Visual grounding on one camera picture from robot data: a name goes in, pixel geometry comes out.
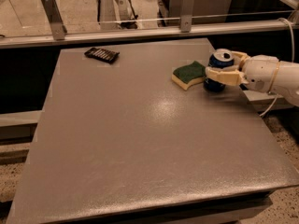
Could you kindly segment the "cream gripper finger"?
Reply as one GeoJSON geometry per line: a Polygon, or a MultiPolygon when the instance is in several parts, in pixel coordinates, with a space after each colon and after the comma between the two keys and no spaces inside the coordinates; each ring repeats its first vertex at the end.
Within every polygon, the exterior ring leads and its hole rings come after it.
{"type": "Polygon", "coordinates": [[[206,77],[224,85],[239,86],[248,84],[243,72],[235,70],[216,69],[214,67],[206,68],[206,77]]]}
{"type": "Polygon", "coordinates": [[[239,69],[241,69],[247,59],[249,59],[249,55],[245,52],[234,51],[232,50],[232,54],[234,56],[234,65],[237,65],[239,69]]]}

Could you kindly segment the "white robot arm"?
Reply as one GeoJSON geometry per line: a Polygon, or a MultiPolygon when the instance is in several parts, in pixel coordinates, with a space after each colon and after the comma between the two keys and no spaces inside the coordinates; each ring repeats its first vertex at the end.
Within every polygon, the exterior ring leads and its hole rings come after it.
{"type": "Polygon", "coordinates": [[[243,84],[257,92],[273,92],[285,98],[291,105],[299,106],[299,64],[280,61],[277,57],[217,49],[210,61],[232,65],[206,67],[206,77],[224,85],[243,84]]]}

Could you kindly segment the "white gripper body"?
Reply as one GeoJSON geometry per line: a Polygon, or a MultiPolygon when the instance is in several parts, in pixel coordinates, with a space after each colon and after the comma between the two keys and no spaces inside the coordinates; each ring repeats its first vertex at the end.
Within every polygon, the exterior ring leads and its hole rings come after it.
{"type": "Polygon", "coordinates": [[[276,57],[258,55],[246,59],[242,66],[246,79],[244,86],[251,91],[269,92],[277,67],[276,57]]]}

